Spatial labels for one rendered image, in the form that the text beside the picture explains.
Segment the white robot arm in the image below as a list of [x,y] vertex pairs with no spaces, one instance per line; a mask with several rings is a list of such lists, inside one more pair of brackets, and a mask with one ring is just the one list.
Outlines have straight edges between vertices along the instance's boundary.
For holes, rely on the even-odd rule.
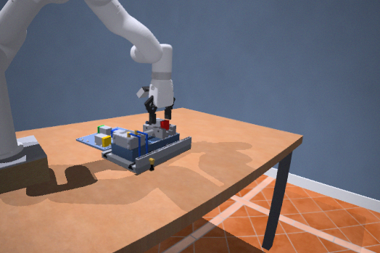
[[[23,143],[16,138],[4,72],[23,45],[27,35],[25,29],[40,9],[46,4],[63,4],[67,1],[69,0],[9,0],[0,11],[0,159],[12,157],[24,148]],[[148,28],[125,11],[118,0],[84,1],[108,30],[134,45],[131,58],[135,62],[154,63],[151,75],[153,80],[171,80],[171,45],[160,44]]]

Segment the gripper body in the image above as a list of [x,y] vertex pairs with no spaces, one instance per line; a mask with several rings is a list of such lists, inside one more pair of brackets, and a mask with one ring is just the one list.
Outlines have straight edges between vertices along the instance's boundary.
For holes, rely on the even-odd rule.
[[[161,89],[159,89],[161,87]],[[173,105],[173,82],[172,80],[151,80],[149,98],[154,96],[153,104],[158,107]]]

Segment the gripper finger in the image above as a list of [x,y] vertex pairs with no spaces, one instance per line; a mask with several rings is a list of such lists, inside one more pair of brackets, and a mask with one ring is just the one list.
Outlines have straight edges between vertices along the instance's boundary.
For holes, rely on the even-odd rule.
[[[154,106],[153,104],[153,100],[154,100],[154,96],[151,96],[150,98],[148,98],[145,102],[144,102],[144,105],[146,107],[146,110],[148,111],[149,113],[149,123],[151,124],[156,124],[156,110],[157,110],[157,107]],[[152,102],[152,103],[151,103]],[[151,103],[151,105],[150,105]],[[154,107],[154,109],[152,109]]]
[[[173,97],[173,105],[174,105],[175,98]],[[171,112],[173,109],[173,105],[169,107],[165,107],[165,119],[171,120]]]

